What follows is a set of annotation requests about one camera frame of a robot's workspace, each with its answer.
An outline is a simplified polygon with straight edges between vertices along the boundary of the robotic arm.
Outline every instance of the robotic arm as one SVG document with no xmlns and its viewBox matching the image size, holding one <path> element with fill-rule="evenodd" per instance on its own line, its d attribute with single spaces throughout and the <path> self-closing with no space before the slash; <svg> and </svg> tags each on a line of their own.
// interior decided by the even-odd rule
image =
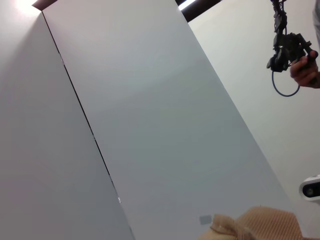
<svg viewBox="0 0 320 240">
<path fill-rule="evenodd" d="M 316 60 L 318 57 L 318 53 L 315 52 L 316 57 L 311 57 L 310 53 L 312 49 L 310 48 L 311 42 L 302 37 L 300 33 L 294 34 L 290 33 L 287 35 L 287 13 L 284 10 L 284 4 L 286 0 L 271 0 L 274 9 L 274 32 L 276 36 L 273 40 L 273 49 L 275 50 L 275 54 L 269 60 L 267 64 L 267 68 L 272 70 L 272 83 L 274 89 L 284 97 L 291 97 L 295 95 L 298 89 L 290 95 L 284 95 L 280 93 L 274 82 L 274 72 L 281 73 L 282 71 L 286 71 L 288 69 L 289 61 L 292 63 L 293 61 L 299 61 L 301 57 L 305 56 L 307 53 L 308 63 L 301 69 L 307 69 L 312 62 Z M 309 84 L 314 85 L 317 83 L 317 79 L 314 78 L 310 81 Z"/>
</svg>

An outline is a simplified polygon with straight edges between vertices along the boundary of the white device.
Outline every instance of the white device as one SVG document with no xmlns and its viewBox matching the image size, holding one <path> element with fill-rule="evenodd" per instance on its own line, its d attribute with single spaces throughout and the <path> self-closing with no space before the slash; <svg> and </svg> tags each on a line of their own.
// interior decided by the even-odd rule
<svg viewBox="0 0 320 240">
<path fill-rule="evenodd" d="M 320 175 L 304 180 L 300 185 L 299 192 L 305 200 L 320 204 Z"/>
</svg>

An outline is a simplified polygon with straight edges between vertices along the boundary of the hand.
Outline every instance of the hand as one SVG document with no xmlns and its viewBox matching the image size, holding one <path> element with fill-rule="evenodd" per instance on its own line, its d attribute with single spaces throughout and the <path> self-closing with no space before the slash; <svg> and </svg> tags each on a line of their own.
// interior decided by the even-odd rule
<svg viewBox="0 0 320 240">
<path fill-rule="evenodd" d="M 310 55 L 315 58 L 316 52 L 312 51 Z M 301 86 L 308 88 L 320 88 L 320 74 L 318 72 L 318 66 L 316 61 L 310 63 L 309 67 L 301 70 L 303 66 L 308 63 L 308 57 L 303 56 L 300 58 L 300 61 L 293 61 L 290 68 L 291 77 Z M 317 78 L 316 84 L 310 84 L 310 81 L 314 78 Z"/>
</svg>

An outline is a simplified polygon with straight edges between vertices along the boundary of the dark ceiling beam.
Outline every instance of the dark ceiling beam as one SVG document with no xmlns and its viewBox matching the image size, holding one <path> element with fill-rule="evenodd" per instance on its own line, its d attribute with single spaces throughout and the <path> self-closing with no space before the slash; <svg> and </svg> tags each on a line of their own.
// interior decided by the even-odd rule
<svg viewBox="0 0 320 240">
<path fill-rule="evenodd" d="M 32 6 L 36 9 L 39 9 L 40 11 L 43 11 L 56 1 L 57 0 L 38 0 L 34 4 L 32 4 Z"/>
<path fill-rule="evenodd" d="M 175 0 L 175 2 L 179 6 L 180 4 L 185 2 L 185 0 Z M 219 2 L 220 0 L 195 0 L 181 12 L 184 15 L 186 21 L 190 22 Z"/>
</svg>

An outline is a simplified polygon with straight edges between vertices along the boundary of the white wall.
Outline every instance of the white wall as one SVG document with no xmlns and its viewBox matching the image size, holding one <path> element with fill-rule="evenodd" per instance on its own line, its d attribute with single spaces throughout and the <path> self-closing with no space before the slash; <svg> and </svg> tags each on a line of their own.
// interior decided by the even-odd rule
<svg viewBox="0 0 320 240">
<path fill-rule="evenodd" d="M 19 3 L 0 2 L 1 238 L 133 239 L 45 20 Z"/>
<path fill-rule="evenodd" d="M 319 50 L 312 23 L 314 0 L 288 0 L 288 32 Z M 276 93 L 271 71 L 274 11 L 268 0 L 223 0 L 189 23 L 221 82 L 307 227 L 320 237 L 320 207 L 302 200 L 301 182 L 320 172 L 320 90 Z M 278 89 L 293 93 L 289 71 L 275 73 Z"/>
<path fill-rule="evenodd" d="M 199 217 L 292 210 L 174 0 L 61 0 L 44 14 L 137 240 Z"/>
</svg>

